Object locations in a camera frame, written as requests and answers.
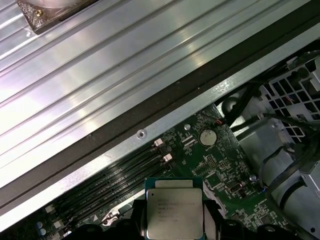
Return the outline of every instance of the metal frame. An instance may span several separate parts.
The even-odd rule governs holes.
[[[39,36],[26,26],[19,8],[4,1],[0,114],[7,117],[0,124],[0,187],[316,1],[101,0]],[[312,16],[316,9],[305,12]],[[303,24],[305,15],[301,12],[292,26]],[[282,31],[290,27],[272,35],[285,34]],[[49,164],[53,172],[38,172],[41,177],[31,188],[78,159],[65,157]],[[30,187],[14,189],[21,195]]]
[[[319,37],[320,23],[150,124],[144,128],[147,132],[146,138],[138,139],[136,135],[132,135],[88,164],[9,210],[0,216],[0,232]]]

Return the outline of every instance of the electronic components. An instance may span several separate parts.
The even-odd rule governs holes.
[[[246,186],[244,181],[232,181],[226,185],[231,193],[236,193],[239,190],[243,189]]]
[[[213,146],[217,141],[217,134],[211,129],[206,129],[201,132],[199,139],[204,146]]]
[[[203,192],[199,188],[152,188],[147,198],[147,237],[200,239],[203,234]]]

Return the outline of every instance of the black plastic part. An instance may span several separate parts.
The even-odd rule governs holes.
[[[313,27],[319,9],[320,1],[311,0],[4,186],[0,215]]]

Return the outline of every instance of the green circuit board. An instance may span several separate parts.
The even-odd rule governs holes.
[[[106,230],[108,227],[101,224],[106,214],[143,190],[148,177],[201,177],[208,197],[214,196],[226,218],[238,220],[251,230],[263,224],[284,227],[286,221],[268,207],[258,181],[250,181],[255,171],[244,150],[219,120],[222,116],[216,107],[206,107],[155,139],[161,139],[160,145],[147,143],[46,206],[54,210],[42,208],[28,224],[11,228],[10,237],[3,239],[38,240],[33,237],[38,235],[43,240],[61,240],[85,224]],[[165,161],[167,154],[172,159]],[[123,206],[120,213],[131,206]]]
[[[204,115],[222,118],[214,106],[209,106],[161,136],[173,156],[172,170],[167,174],[202,177],[222,204],[225,216],[241,221],[251,230],[262,224],[286,225],[286,221],[268,207],[258,182],[249,180],[255,171],[230,128]],[[185,125],[190,125],[190,130],[185,130]],[[201,143],[201,133],[207,130],[216,134],[212,146]]]

